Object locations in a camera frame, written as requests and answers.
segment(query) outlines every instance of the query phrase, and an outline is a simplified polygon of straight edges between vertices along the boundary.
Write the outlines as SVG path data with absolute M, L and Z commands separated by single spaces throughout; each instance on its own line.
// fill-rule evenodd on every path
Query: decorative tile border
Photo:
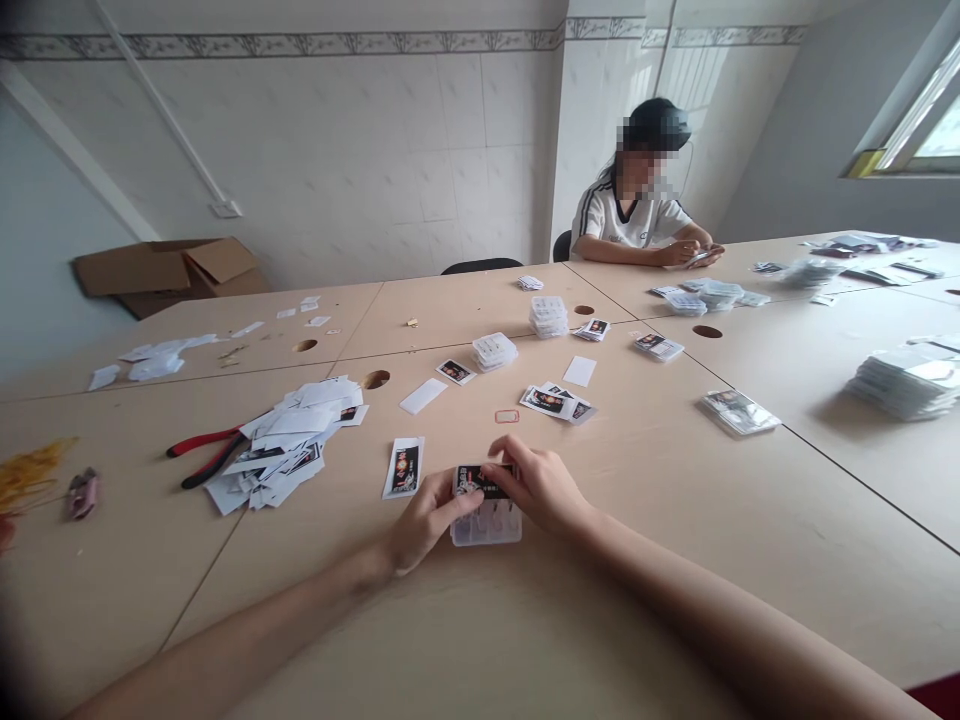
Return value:
M 799 45 L 804 26 L 677 28 L 677 48 Z M 648 28 L 643 18 L 567 18 L 553 30 L 404 33 L 257 33 L 248 35 L 125 35 L 140 60 L 195 60 L 345 55 L 556 50 L 579 40 L 641 40 L 666 46 L 666 28 Z M 109 35 L 0 35 L 0 58 L 23 60 L 119 60 Z

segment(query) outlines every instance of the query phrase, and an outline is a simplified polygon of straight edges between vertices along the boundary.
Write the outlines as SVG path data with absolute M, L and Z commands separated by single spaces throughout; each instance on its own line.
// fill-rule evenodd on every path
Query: white t-shirt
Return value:
M 629 216 L 617 201 L 615 182 L 602 178 L 587 188 L 577 205 L 571 234 L 574 246 L 584 235 L 645 248 L 676 235 L 693 222 L 676 200 L 641 197 Z

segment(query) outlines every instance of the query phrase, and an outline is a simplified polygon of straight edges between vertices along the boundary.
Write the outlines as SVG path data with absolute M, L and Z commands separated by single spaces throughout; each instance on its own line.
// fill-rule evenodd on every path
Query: window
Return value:
M 893 131 L 876 172 L 960 174 L 960 40 Z

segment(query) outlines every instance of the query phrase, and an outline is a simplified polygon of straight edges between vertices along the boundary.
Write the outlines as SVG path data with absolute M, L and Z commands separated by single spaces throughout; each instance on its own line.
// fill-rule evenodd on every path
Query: electrical outlet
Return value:
M 210 203 L 210 209 L 213 214 L 221 220 L 229 220 L 235 217 L 243 217 L 243 212 L 236 200 L 225 200 L 222 203 Z

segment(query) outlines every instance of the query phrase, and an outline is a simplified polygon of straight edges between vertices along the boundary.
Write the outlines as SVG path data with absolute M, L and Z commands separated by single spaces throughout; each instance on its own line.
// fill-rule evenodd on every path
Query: hand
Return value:
M 457 518 L 480 507 L 483 491 L 453 494 L 453 468 L 427 475 L 403 515 L 381 541 L 393 573 L 402 577 L 433 550 Z
M 483 474 L 493 480 L 539 527 L 569 536 L 583 527 L 594 513 L 577 483 L 555 452 L 531 450 L 516 435 L 504 435 L 490 446 L 491 457 L 503 453 L 503 462 L 520 468 L 520 478 L 496 465 L 484 465 Z
M 697 260 L 697 262 L 691 265 L 688 269 L 694 270 L 700 267 L 710 267 L 717 260 L 720 259 L 720 256 L 723 255 L 723 253 L 727 251 L 727 249 L 723 245 L 718 245 L 717 243 L 707 245 L 704 248 L 704 250 L 708 250 L 710 254 L 707 257 L 705 257 L 703 260 Z
M 654 252 L 656 264 L 663 267 L 683 265 L 700 252 L 700 243 L 696 240 L 677 240 L 672 245 Z

